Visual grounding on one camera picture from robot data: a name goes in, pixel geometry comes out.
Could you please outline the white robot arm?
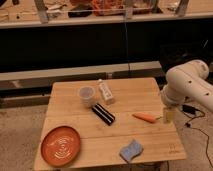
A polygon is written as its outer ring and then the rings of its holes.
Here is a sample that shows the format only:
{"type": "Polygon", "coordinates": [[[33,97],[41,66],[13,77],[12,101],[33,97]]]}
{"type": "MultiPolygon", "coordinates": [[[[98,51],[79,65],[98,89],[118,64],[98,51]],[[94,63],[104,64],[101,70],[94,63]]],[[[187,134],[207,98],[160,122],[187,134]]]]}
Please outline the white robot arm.
{"type": "Polygon", "coordinates": [[[209,67],[202,60],[191,60],[170,68],[166,72],[167,84],[160,92],[163,122],[170,123],[179,105],[188,97],[213,113],[213,85],[206,81],[209,67]]]}

